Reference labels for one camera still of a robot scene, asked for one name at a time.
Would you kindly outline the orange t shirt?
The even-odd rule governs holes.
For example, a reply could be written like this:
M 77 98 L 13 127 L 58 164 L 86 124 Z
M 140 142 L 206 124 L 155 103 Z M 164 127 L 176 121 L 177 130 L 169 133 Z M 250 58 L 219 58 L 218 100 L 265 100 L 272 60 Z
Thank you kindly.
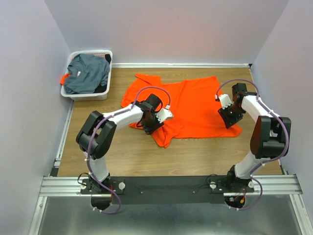
M 158 146 L 167 148 L 173 138 L 231 138 L 241 134 L 238 125 L 226 128 L 218 113 L 220 104 L 215 101 L 219 82 L 216 77 L 162 83 L 161 77 L 137 73 L 135 81 L 126 90 L 121 106 L 126 107 L 135 99 L 145 100 L 157 95 L 163 105 L 169 104 L 174 117 L 152 133 Z

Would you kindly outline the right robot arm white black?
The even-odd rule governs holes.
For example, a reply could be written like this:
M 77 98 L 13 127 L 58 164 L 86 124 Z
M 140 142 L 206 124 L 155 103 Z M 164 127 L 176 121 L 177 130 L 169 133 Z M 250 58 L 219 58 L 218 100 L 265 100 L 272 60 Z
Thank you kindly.
M 267 163 L 284 157 L 290 143 L 291 119 L 276 114 L 262 101 L 259 90 L 249 92 L 246 83 L 238 79 L 232 86 L 232 97 L 215 94 L 215 100 L 221 104 L 218 113 L 227 129 L 242 120 L 245 113 L 255 121 L 250 151 L 227 173 L 225 187 L 231 192 L 251 187 L 252 176 Z

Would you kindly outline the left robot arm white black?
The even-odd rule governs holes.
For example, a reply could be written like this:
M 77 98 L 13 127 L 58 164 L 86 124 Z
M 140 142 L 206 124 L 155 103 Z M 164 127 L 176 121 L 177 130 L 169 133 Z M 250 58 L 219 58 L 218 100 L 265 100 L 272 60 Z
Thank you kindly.
M 106 154 L 110 149 L 116 131 L 129 124 L 139 124 L 146 134 L 151 135 L 162 127 L 165 121 L 174 117 L 170 106 L 161 104 L 158 96 L 151 94 L 146 100 L 133 101 L 125 108 L 110 113 L 92 112 L 79 131 L 76 142 L 85 154 L 91 187 L 97 193 L 113 192 Z

